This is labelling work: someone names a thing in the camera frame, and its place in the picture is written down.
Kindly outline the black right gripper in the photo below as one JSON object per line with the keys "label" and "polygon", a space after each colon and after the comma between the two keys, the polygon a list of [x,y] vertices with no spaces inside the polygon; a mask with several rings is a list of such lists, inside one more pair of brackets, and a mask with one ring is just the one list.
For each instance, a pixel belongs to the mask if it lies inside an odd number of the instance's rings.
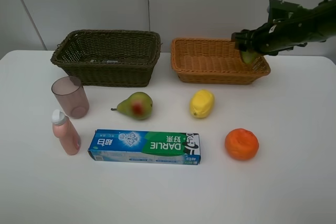
{"label": "black right gripper", "polygon": [[307,45],[307,19],[276,20],[255,30],[243,29],[232,33],[231,41],[239,51],[276,56],[281,51]]}

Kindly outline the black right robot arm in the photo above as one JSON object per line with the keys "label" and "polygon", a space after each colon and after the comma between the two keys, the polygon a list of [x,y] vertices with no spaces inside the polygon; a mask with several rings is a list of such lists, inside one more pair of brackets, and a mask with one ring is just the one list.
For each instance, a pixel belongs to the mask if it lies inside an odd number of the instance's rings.
{"label": "black right robot arm", "polygon": [[335,36],[335,0],[313,9],[299,4],[269,0],[268,21],[257,29],[232,33],[231,41],[241,52],[276,56],[281,51],[325,42]]}

